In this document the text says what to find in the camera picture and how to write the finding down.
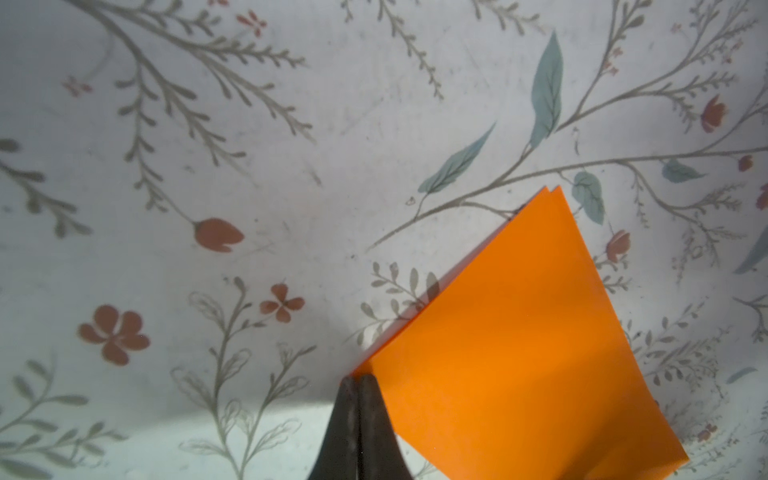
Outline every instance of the floral pattern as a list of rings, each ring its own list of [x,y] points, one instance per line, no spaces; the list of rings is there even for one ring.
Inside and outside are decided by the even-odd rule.
[[[115,331],[118,318],[120,328]],[[138,313],[128,311],[120,315],[112,305],[102,305],[94,311],[93,323],[82,323],[78,327],[78,335],[85,342],[103,344],[101,356],[104,360],[117,366],[125,366],[129,360],[125,350],[137,352],[150,345],[149,337],[139,333],[142,326]]]
[[[278,322],[290,322],[290,311],[296,312],[304,307],[304,299],[300,296],[290,300],[286,299],[288,295],[288,286],[285,283],[272,285],[270,290],[272,291],[272,294],[275,296],[277,301],[273,302],[272,300],[265,300],[259,305],[259,310],[265,315],[268,315],[277,310],[277,313],[275,313],[275,319]]]
[[[244,238],[233,224],[220,218],[209,218],[194,224],[194,239],[214,252],[231,252],[229,245],[240,243]]]
[[[310,406],[557,186],[675,478],[768,478],[758,0],[11,3],[3,478],[302,478]]]

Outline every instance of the red flower bud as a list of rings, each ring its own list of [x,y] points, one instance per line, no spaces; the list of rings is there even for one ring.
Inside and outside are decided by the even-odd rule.
[[[605,246],[605,254],[611,262],[616,263],[619,261],[619,255],[629,251],[629,246],[629,233],[619,230]]]
[[[715,131],[715,127],[719,127],[723,123],[723,116],[725,115],[725,104],[717,103],[719,95],[715,95],[712,100],[704,107],[704,113],[701,114],[701,127],[708,134]]]
[[[739,159],[739,172],[745,172],[752,168],[752,155],[744,155]]]
[[[194,224],[194,239],[208,250],[231,252],[227,245],[243,241],[245,236],[233,224],[220,218],[209,218]]]

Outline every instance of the printed leaf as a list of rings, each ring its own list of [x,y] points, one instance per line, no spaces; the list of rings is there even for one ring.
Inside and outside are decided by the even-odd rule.
[[[60,445],[68,440],[72,440],[78,434],[77,429],[68,430],[61,438],[56,442],[56,445]]]
[[[34,435],[30,435],[29,437],[27,437],[25,441],[22,442],[19,448],[34,445],[35,443],[40,442],[41,439],[42,437],[38,433],[35,433]]]
[[[60,395],[51,397],[49,402],[58,402],[65,405],[82,406],[88,403],[88,398],[82,395]]]
[[[245,292],[245,283],[243,283],[243,279],[241,279],[240,277],[236,276],[234,278],[234,280],[233,280],[233,283],[235,284],[235,286],[237,287],[237,289],[239,291]]]
[[[558,36],[552,32],[547,48],[538,61],[533,77],[531,101],[536,112],[536,123],[531,132],[531,148],[536,148],[555,130],[562,109],[560,88],[563,82],[563,54]]]
[[[245,364],[248,363],[250,357],[251,352],[248,349],[240,349],[232,355],[232,357],[221,367],[221,375],[223,377],[222,382],[237,375],[240,370],[243,369]]]
[[[360,303],[360,309],[363,313],[365,313],[367,316],[371,317],[372,319],[376,320],[376,315],[373,314],[373,309],[368,303]]]
[[[21,376],[13,377],[13,386],[16,387],[16,392],[23,396],[27,400],[32,400],[35,394],[32,392],[32,387],[29,386],[26,380]]]
[[[192,292],[189,295],[189,303],[203,316],[216,323],[220,329],[224,328],[224,312],[219,303],[205,293]]]
[[[55,432],[56,430],[58,430],[58,427],[56,425],[50,422],[45,422],[43,420],[33,419],[33,420],[25,420],[19,423],[24,425],[29,425],[31,427],[35,427],[37,430],[41,430],[43,432],[48,432],[48,433]]]
[[[273,397],[275,399],[284,399],[291,396],[299,390],[310,384],[310,381],[302,376],[295,376],[275,389]]]
[[[219,447],[207,440],[189,440],[182,442],[179,445],[179,449],[187,452],[194,453],[195,455],[223,455],[224,452]]]
[[[299,422],[299,420],[286,420],[274,429],[265,432],[264,435],[261,436],[261,439],[256,444],[256,452],[274,449],[278,445],[287,442],[290,435],[296,433],[299,428],[301,428],[301,422]]]
[[[411,269],[411,278],[409,280],[411,286],[411,293],[416,295],[416,288],[419,286],[419,272],[415,268]]]
[[[642,25],[644,21],[645,21],[645,17],[643,15],[637,16],[632,19],[632,22],[629,22],[627,24],[627,28],[637,28],[640,25]]]
[[[15,152],[19,149],[19,144],[12,138],[0,138],[0,151]]]
[[[230,400],[227,403],[227,406],[224,408],[224,414],[221,416],[221,425],[224,427],[225,432],[229,432],[232,429],[242,409],[243,406],[238,399]]]
[[[27,360],[27,368],[29,368],[32,372],[37,373],[38,375],[40,375],[40,377],[46,380],[50,378],[50,374],[48,373],[48,370],[40,362],[36,362],[34,360]]]
[[[45,455],[45,458],[50,463],[56,464],[60,467],[75,468],[77,466],[72,460],[63,455],[59,455],[56,452],[43,452],[42,454]]]
[[[397,274],[400,273],[400,269],[397,266],[397,262],[392,262],[389,264],[389,273],[392,274],[392,282],[397,281]]]
[[[427,299],[432,302],[440,294],[440,284],[434,273],[427,273]]]
[[[704,176],[693,168],[683,165],[676,158],[664,164],[664,168],[661,169],[661,175],[673,184],[682,184],[688,180]]]
[[[756,372],[756,371],[757,371],[756,368],[748,366],[748,367],[743,368],[743,369],[739,370],[738,372],[734,373],[730,377],[728,377],[728,380],[726,380],[725,383],[727,385],[730,385],[731,383],[736,382],[741,377],[743,377],[743,376],[745,376],[747,374],[750,374],[752,372]]]
[[[242,430],[243,433],[246,435],[249,435],[249,432],[253,428],[253,426],[256,424],[256,417],[253,416],[253,413],[249,412],[247,409],[241,409],[237,413],[237,418],[235,419],[235,425],[238,429]]]
[[[100,457],[104,456],[104,450],[102,450],[98,445],[94,445],[93,443],[81,443],[80,446],[83,450],[90,453],[91,455],[98,455]]]
[[[288,347],[288,344],[285,342],[277,343],[277,353],[280,355],[280,363],[282,363],[283,366],[288,365],[291,357],[293,357],[293,349]]]
[[[53,475],[34,465],[15,460],[6,460],[0,458],[0,468],[16,478],[33,478],[35,480],[48,480]]]
[[[104,430],[104,422],[97,422],[93,425],[91,425],[90,429],[88,430],[88,437],[92,437],[99,433],[101,430]]]
[[[482,137],[475,140],[463,150],[451,155],[436,174],[427,178],[421,185],[419,185],[419,192],[427,195],[435,194],[455,182],[458,176],[466,172],[475,157],[478,156],[480,149],[485,145],[485,141],[488,140],[488,136],[495,126],[496,123],[491,125]]]
[[[127,436],[122,435],[122,434],[117,433],[117,432],[107,432],[107,433],[105,433],[105,435],[107,437],[109,437],[110,439],[113,439],[116,442],[123,442],[125,440],[128,440]]]
[[[765,227],[763,232],[757,238],[757,242],[752,246],[752,250],[746,255],[744,261],[739,265],[739,268],[733,272],[736,275],[749,272],[752,267],[757,265],[763,258],[768,255],[768,227]]]
[[[170,371],[170,376],[176,382],[176,387],[195,405],[206,409],[213,403],[210,390],[194,373],[176,367]]]
[[[603,189],[597,177],[588,172],[579,172],[574,179],[571,195],[584,208],[590,220],[603,224],[605,217]]]

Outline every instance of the printed stem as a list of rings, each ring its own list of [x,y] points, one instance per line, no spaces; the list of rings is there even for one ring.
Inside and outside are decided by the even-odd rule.
[[[251,445],[253,444],[253,440],[256,438],[256,432],[259,428],[259,423],[261,422],[261,418],[264,415],[264,410],[266,410],[267,406],[269,406],[272,401],[274,401],[274,393],[275,388],[280,384],[280,382],[283,381],[283,378],[288,373],[288,370],[290,370],[290,367],[293,366],[293,363],[300,357],[300,353],[297,353],[293,356],[292,359],[290,359],[288,362],[286,362],[285,365],[283,365],[283,370],[280,372],[280,374],[275,378],[275,381],[272,382],[270,385],[270,389],[267,391],[266,396],[264,396],[264,401],[261,403],[261,407],[259,407],[259,413],[257,414],[256,420],[253,422],[253,428],[248,432],[248,440],[246,443],[246,448],[243,451],[243,461],[240,463],[240,472],[238,478],[242,478],[243,474],[245,473],[245,468],[248,466],[248,462],[259,452],[259,444],[257,443],[253,450],[251,450]]]
[[[704,36],[704,32],[707,30],[707,28],[710,26],[711,22],[717,17],[717,13],[715,12],[708,12],[706,14],[706,18],[703,18],[699,21],[699,26],[697,27],[697,36],[694,40],[694,43],[691,45],[690,49],[688,50],[688,53],[685,55],[683,60],[680,61],[679,64],[677,64],[676,67],[669,70],[667,73],[650,80],[644,84],[638,85],[635,88],[632,88],[628,91],[625,91],[623,94],[619,94],[611,99],[608,99],[604,101],[601,104],[595,105],[592,108],[587,109],[586,111],[581,111],[581,109],[584,107],[584,103],[587,100],[587,97],[592,92],[592,89],[594,88],[594,85],[597,83],[597,80],[602,75],[603,71],[603,65],[605,65],[605,62],[607,60],[607,55],[604,55],[603,62],[600,65],[600,70],[598,72],[597,77],[593,81],[592,86],[587,91],[587,94],[582,98],[581,102],[579,102],[579,106],[576,108],[576,111],[573,113],[573,115],[566,120],[563,124],[561,124],[556,131],[560,131],[566,127],[568,127],[571,124],[576,123],[579,120],[582,120],[585,117],[588,117],[589,115],[595,113],[596,111],[602,110],[603,108],[607,107],[608,105],[612,105],[618,101],[627,100],[629,98],[634,98],[639,96],[639,94],[644,91],[646,88],[652,87],[653,85],[668,79],[669,77],[672,77],[676,73],[680,72],[684,68],[688,67],[689,65],[693,64],[696,61],[701,61],[702,59],[705,59],[706,56],[709,53],[710,47],[714,45],[717,41],[722,40],[725,36],[729,34],[729,28],[733,25],[733,23],[736,21],[736,18],[744,13],[746,11],[746,4],[747,2],[744,2],[742,5],[739,5],[737,8],[733,8],[731,12],[729,12],[729,15],[727,16],[726,20],[723,23],[723,26],[720,27],[720,30],[701,48],[697,48],[699,44],[701,43],[701,39]],[[614,14],[611,21],[611,35],[608,36],[608,42],[607,42],[607,48],[606,52],[610,54],[611,49],[614,46],[614,43],[618,39],[618,37],[621,35],[620,33],[617,33],[616,35],[612,35],[613,32],[613,24],[615,22],[616,18],[616,8],[618,6],[618,1],[614,0]]]
[[[748,300],[742,300],[741,298],[733,297],[734,300],[736,300],[738,303],[741,303],[742,305],[748,306],[752,310],[757,313],[757,328],[754,332],[752,332],[752,338],[755,342],[761,342],[763,341],[764,336],[768,336],[768,327],[766,327],[765,323],[765,317],[763,316],[763,311],[761,309],[768,308],[768,304],[760,303],[761,300],[765,298],[765,295],[758,296],[756,299],[748,301]]]
[[[107,30],[107,47],[104,50],[104,55],[98,63],[89,71],[83,78],[80,79],[83,83],[88,83],[92,78],[99,74],[99,72],[107,66],[107,63],[112,58],[112,52],[114,51],[114,34]]]
[[[351,1],[352,0],[343,0],[341,2],[341,8],[343,8],[344,11],[346,12],[346,18],[344,18],[344,23],[347,23],[347,22],[349,22],[350,20],[353,19],[353,17],[352,17],[352,10],[349,9],[349,3]]]
[[[390,285],[396,286],[397,288],[399,288],[400,290],[402,290],[404,293],[407,293],[407,294],[408,294],[408,296],[410,296],[411,298],[413,298],[413,300],[414,300],[416,303],[418,303],[418,304],[419,304],[419,305],[420,305],[422,308],[423,308],[423,307],[425,307],[425,306],[427,306],[427,304],[426,304],[426,303],[424,303],[424,302],[422,301],[422,299],[418,298],[418,297],[416,296],[416,294],[415,294],[415,293],[411,292],[410,290],[408,290],[408,289],[407,289],[407,288],[405,288],[404,286],[400,285],[400,284],[399,284],[399,283],[397,283],[396,281],[394,281],[394,280],[391,280],[391,279],[389,279],[389,278],[387,278],[387,277],[385,277],[385,276],[382,276],[380,273],[373,273],[373,276],[375,276],[376,278],[378,278],[378,279],[380,279],[380,280],[383,280],[383,281],[385,281],[385,282],[389,283]]]
[[[416,218],[419,216],[419,214],[422,211],[422,205],[424,204],[424,200],[426,200],[428,196],[429,194],[425,194],[424,197],[422,197],[422,201],[419,202],[419,208],[416,209],[416,215],[414,215],[413,218]]]
[[[611,13],[611,30],[608,32],[608,42],[605,45],[605,53],[603,53],[603,59],[600,62],[598,73],[594,76],[594,80],[589,85],[589,88],[587,89],[587,92],[584,94],[584,97],[582,97],[581,100],[578,102],[578,105],[576,106],[576,110],[574,111],[571,118],[569,118],[565,122],[565,124],[561,125],[558,130],[562,130],[563,128],[565,128],[565,125],[572,124],[576,121],[575,118],[581,114],[581,109],[584,108],[584,104],[587,102],[587,98],[589,98],[590,94],[594,90],[594,86],[598,84],[600,77],[603,76],[605,63],[608,61],[608,57],[611,55],[611,50],[613,50],[614,44],[616,43],[614,29],[616,28],[616,12],[618,8],[619,8],[619,0],[613,0],[613,11]]]
[[[389,7],[386,3],[387,0],[379,0],[379,21],[381,21],[383,15],[387,16],[389,24],[392,26],[392,37],[398,35],[400,38],[402,38],[402,40],[406,43],[406,47],[408,48],[408,56],[410,57],[411,55],[415,55],[419,60],[419,70],[423,69],[427,72],[427,75],[429,76],[429,84],[432,85],[435,89],[432,96],[437,97],[439,100],[443,100],[444,97],[440,92],[440,87],[442,84],[437,80],[437,77],[435,76],[435,67],[430,66],[426,61],[427,53],[425,51],[420,51],[416,47],[414,43],[416,37],[413,34],[406,33],[402,29],[404,21],[399,16],[394,15],[389,10]]]
[[[505,20],[512,20],[512,23],[515,24],[515,27],[518,29],[518,33],[520,35],[525,35],[523,24],[530,25],[539,33],[545,33],[544,29],[538,24],[538,14],[534,14],[530,17],[524,17],[522,15],[515,14],[515,10],[517,9],[517,2],[509,5],[508,7],[499,5],[498,0],[472,0],[472,4],[475,6],[475,16],[478,20],[481,18],[480,6],[482,5],[484,8],[487,8],[491,11],[491,13],[496,15],[502,30],[507,29]]]
[[[410,319],[402,317],[402,316],[398,316],[397,318],[393,318],[393,319],[377,319],[377,320],[374,320],[373,322],[369,323],[368,325],[361,326],[360,328],[358,328],[357,330],[352,332],[351,335],[347,336],[344,339],[344,343],[349,342],[351,339],[353,339],[356,336],[358,336],[361,332],[364,332],[365,330],[371,328],[372,326],[386,325],[387,323],[390,323],[390,322],[393,322],[393,323],[394,322],[407,322],[408,320],[410,320]]]
[[[84,13],[90,15],[95,20],[100,22],[107,30],[111,31],[115,34],[122,42],[123,45],[128,49],[128,51],[131,52],[131,54],[134,56],[136,62],[138,62],[140,65],[142,65],[143,68],[146,68],[146,70],[150,73],[152,78],[154,79],[155,83],[157,83],[157,86],[161,89],[163,97],[166,101],[166,111],[169,111],[171,106],[175,107],[178,111],[182,113],[184,116],[184,120],[187,122],[187,125],[189,126],[190,134],[193,132],[196,132],[200,135],[200,138],[202,139],[205,146],[208,148],[208,151],[211,153],[211,156],[213,158],[214,164],[218,165],[217,155],[224,158],[227,163],[229,163],[233,168],[235,168],[237,171],[239,171],[241,174],[247,176],[247,172],[243,170],[243,168],[235,163],[231,157],[230,153],[225,151],[222,147],[219,146],[218,143],[216,143],[216,139],[214,137],[215,134],[212,134],[209,132],[200,122],[198,117],[194,115],[194,112],[192,112],[184,102],[179,98],[176,91],[171,87],[171,83],[160,73],[160,71],[154,66],[154,64],[149,61],[149,59],[144,56],[144,53],[141,51],[141,49],[136,45],[136,43],[131,39],[130,36],[128,36],[125,31],[123,31],[122,28],[118,26],[115,22],[113,22],[108,16],[100,12],[95,6],[98,5],[100,7],[103,7],[107,9],[106,3],[103,2],[96,2],[95,0],[64,0],[65,2],[69,3],[70,5],[73,5],[76,8],[81,9]],[[152,30],[154,28],[153,25],[148,24],[147,22],[144,22],[146,25],[140,25],[144,26],[148,30]]]
[[[221,442],[222,449],[224,451],[224,458],[226,458],[230,464],[232,465],[232,469],[235,471],[235,474],[238,474],[240,471],[240,468],[237,465],[237,462],[234,458],[234,455],[232,451],[230,450],[230,446],[227,444],[227,432],[224,429],[224,425],[222,425],[221,417],[219,417],[219,394],[221,392],[221,387],[223,386],[224,382],[226,381],[223,375],[223,365],[224,365],[224,357],[227,354],[227,344],[232,338],[232,328],[234,327],[235,322],[237,321],[237,317],[243,312],[243,304],[245,302],[245,296],[246,296],[246,290],[243,288],[240,290],[240,298],[237,299],[237,304],[232,310],[232,314],[230,315],[230,319],[227,322],[226,327],[223,331],[223,336],[221,338],[221,345],[219,347],[219,350],[216,355],[216,375],[214,377],[214,394],[213,394],[213,404],[210,406],[210,414],[214,418],[214,423],[216,424],[216,432],[219,436],[219,441]]]
[[[134,80],[136,81],[136,89],[137,89],[137,97],[136,100],[134,100],[134,142],[131,146],[131,150],[129,151],[128,155],[132,155],[136,158],[136,161],[139,165],[139,174],[140,174],[140,180],[138,181],[137,185],[138,187],[141,187],[142,185],[147,189],[147,192],[149,193],[149,201],[147,202],[147,209],[151,209],[152,207],[156,207],[161,212],[167,211],[160,202],[165,202],[168,204],[177,214],[179,214],[182,218],[184,218],[187,222],[194,225],[196,222],[192,220],[188,215],[186,215],[177,205],[176,203],[163,191],[162,188],[157,184],[157,181],[162,181],[163,177],[161,177],[153,168],[151,168],[146,160],[144,159],[144,147],[143,143],[146,143],[141,136],[141,124],[143,121],[148,121],[146,114],[142,110],[142,107],[144,106],[144,99],[147,97],[147,91],[149,91],[149,87],[144,82],[144,75],[143,75],[143,67],[142,64],[138,61],[137,58],[134,59],[136,62],[136,71],[134,73]]]
[[[70,215],[70,213],[74,213],[75,211],[77,211],[77,207],[67,202],[56,200],[54,198],[49,197],[46,194],[43,194],[40,190],[35,188],[32,185],[32,183],[25,177],[26,172],[21,172],[19,170],[11,168],[7,164],[5,164],[3,161],[0,161],[0,171],[3,172],[9,179],[13,180],[14,183],[20,186],[24,190],[24,192],[27,194],[28,209],[31,208],[30,205],[34,204],[38,206],[38,209],[40,207],[45,207],[46,209],[48,209],[49,212],[53,214],[54,218],[56,219],[56,227],[54,232],[56,232],[57,237],[59,238],[64,237],[64,235],[68,231],[67,226],[71,227],[72,230],[79,233],[80,235],[91,234],[90,227],[77,222]]]
[[[693,151],[688,152],[684,154],[665,154],[665,155],[643,155],[639,157],[622,157],[622,158],[609,158],[604,160],[597,160],[597,161],[588,161],[583,162],[579,164],[572,164],[572,165],[566,165],[564,167],[553,167],[548,168],[545,170],[540,170],[536,172],[532,172],[530,174],[523,174],[519,175],[517,177],[508,178],[503,181],[495,180],[494,182],[491,182],[489,185],[486,185],[485,187],[481,187],[477,190],[471,191],[467,194],[463,194],[460,197],[456,197],[453,200],[450,200],[448,202],[445,202],[442,205],[439,205],[437,207],[432,208],[431,210],[427,210],[423,214],[418,215],[417,217],[412,218],[411,220],[403,223],[399,227],[395,228],[394,230],[391,230],[383,237],[379,238],[376,242],[373,243],[370,247],[368,247],[368,250],[371,250],[381,243],[386,242],[388,239],[394,237],[396,234],[402,232],[406,228],[412,226],[415,223],[418,223],[421,220],[424,220],[427,217],[431,217],[432,215],[439,214],[440,212],[447,210],[449,208],[456,208],[460,207],[462,203],[473,197],[477,197],[480,194],[484,194],[486,192],[489,192],[491,190],[495,190],[500,187],[506,187],[507,185],[515,184],[518,182],[521,182],[523,180],[528,180],[529,178],[536,178],[536,177],[543,177],[544,175],[549,174],[557,174],[569,170],[576,170],[579,168],[588,168],[588,167],[596,167],[599,165],[609,165],[609,164],[633,164],[636,162],[644,162],[644,161],[662,161],[669,158],[677,158],[677,159],[685,159],[685,158],[711,158],[711,157],[727,157],[730,155],[745,155],[745,154],[755,154],[757,152],[763,152],[768,151],[768,145],[764,147],[754,147],[754,148],[744,148],[741,150],[733,150],[733,151]]]
[[[48,394],[51,391],[51,387],[53,386],[53,378],[56,375],[56,364],[53,362],[51,364],[51,371],[48,374],[48,376],[45,379],[45,387],[43,388],[42,393],[40,396],[30,402],[29,407],[27,409],[20,413],[15,419],[11,420],[10,422],[6,423],[2,427],[0,427],[0,433],[3,433],[5,430],[10,429],[14,425],[18,425],[22,420],[27,418],[27,415],[34,412],[36,408],[38,408],[41,404],[46,403],[48,401]]]
[[[80,438],[80,439],[64,440],[61,443],[57,442],[57,443],[53,443],[51,445],[44,445],[44,446],[37,446],[37,447],[23,447],[23,448],[20,448],[20,449],[8,450],[7,452],[4,452],[4,451],[0,450],[0,458],[8,457],[8,456],[11,456],[11,455],[19,455],[19,454],[22,454],[22,453],[43,453],[43,452],[48,452],[48,451],[54,450],[54,449],[60,449],[62,447],[71,447],[71,446],[76,447],[76,446],[78,446],[82,442],[89,442],[91,440],[107,437],[111,433],[114,433],[114,430],[111,431],[111,432],[102,432],[102,433],[99,433],[97,435],[93,435],[91,437],[84,437],[84,438]]]
[[[84,2],[85,0],[65,0],[66,2]],[[119,17],[139,26],[143,29],[155,34],[156,36],[168,41],[172,45],[181,48],[182,50],[185,50],[187,53],[195,57],[200,63],[202,63],[209,71],[211,71],[212,74],[216,75],[217,78],[219,74],[224,76],[230,84],[235,88],[239,93],[242,93],[240,91],[239,87],[245,88],[246,90],[250,91],[252,94],[254,94],[259,100],[264,103],[264,105],[267,107],[267,110],[269,110],[270,114],[273,115],[273,117],[279,115],[282,117],[286,123],[288,123],[288,126],[291,130],[291,133],[296,134],[296,132],[302,134],[307,140],[314,141],[312,136],[309,133],[309,129],[312,127],[310,124],[305,124],[301,121],[298,121],[292,114],[290,113],[293,111],[293,107],[284,107],[280,104],[278,104],[276,101],[274,101],[269,95],[266,94],[264,91],[265,88],[258,87],[255,84],[251,83],[250,81],[246,80],[245,78],[241,77],[237,73],[235,73],[232,69],[227,67],[226,65],[221,64],[218,61],[213,60],[211,57],[208,56],[208,53],[210,53],[210,45],[199,45],[195,44],[193,42],[185,41],[181,38],[176,37],[175,35],[172,35],[168,33],[167,31],[163,30],[162,28],[158,28],[157,26],[151,24],[150,22],[146,21],[142,17],[139,17],[135,15],[134,12],[132,12],[129,8],[120,8],[116,5],[112,5],[107,2],[102,2],[101,0],[88,0],[93,5],[96,5],[99,8],[102,8],[108,12],[112,12]],[[179,107],[182,112],[185,111],[189,113],[186,106]],[[194,119],[194,116],[190,114],[191,118],[186,118],[187,123],[190,124],[190,128],[195,127],[196,130],[198,128],[204,132],[207,133],[207,130],[204,129],[204,127],[199,126],[199,121]],[[221,154],[224,156],[227,161],[229,161],[233,167],[242,169],[239,164],[234,163],[231,158],[229,152],[224,151],[220,147],[218,147],[217,144],[214,143],[213,139],[210,139],[210,134],[204,135],[200,131],[200,136],[204,139],[206,146],[212,150],[212,153],[215,151],[218,154]],[[243,172],[241,170],[238,170],[240,173],[247,175],[246,172]]]
[[[470,201],[462,202],[461,206],[462,207],[475,207],[475,208],[479,208],[481,210],[486,210],[488,212],[491,212],[492,214],[499,215],[501,218],[503,218],[505,220],[511,220],[520,211],[519,208],[517,210],[498,210],[498,209],[496,209],[494,207],[490,207],[490,206],[485,205],[485,204],[479,204],[477,202],[470,202]]]
[[[424,478],[427,475],[430,475],[435,472],[437,472],[437,468],[435,468],[433,464],[425,460],[424,465],[422,465],[421,469],[413,475],[413,480],[421,480],[421,478]]]

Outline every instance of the orange paper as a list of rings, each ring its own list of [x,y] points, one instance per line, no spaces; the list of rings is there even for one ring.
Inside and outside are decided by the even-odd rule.
[[[558,188],[356,373],[451,480],[666,478],[687,461]]]

